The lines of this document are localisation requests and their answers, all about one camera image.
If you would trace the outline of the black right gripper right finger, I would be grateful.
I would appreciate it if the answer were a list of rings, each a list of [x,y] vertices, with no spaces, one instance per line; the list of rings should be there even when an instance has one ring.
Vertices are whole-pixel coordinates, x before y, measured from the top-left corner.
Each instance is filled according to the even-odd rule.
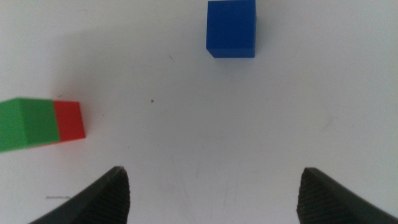
[[[356,195],[321,170],[303,170],[298,194],[300,223],[397,224],[397,218]]]

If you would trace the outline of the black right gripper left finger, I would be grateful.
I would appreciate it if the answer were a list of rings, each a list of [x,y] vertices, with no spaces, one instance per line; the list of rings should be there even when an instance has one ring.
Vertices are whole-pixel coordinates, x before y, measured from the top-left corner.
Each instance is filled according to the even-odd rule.
[[[126,223],[129,209],[128,175],[124,167],[116,166],[67,202],[33,222],[41,224]]]

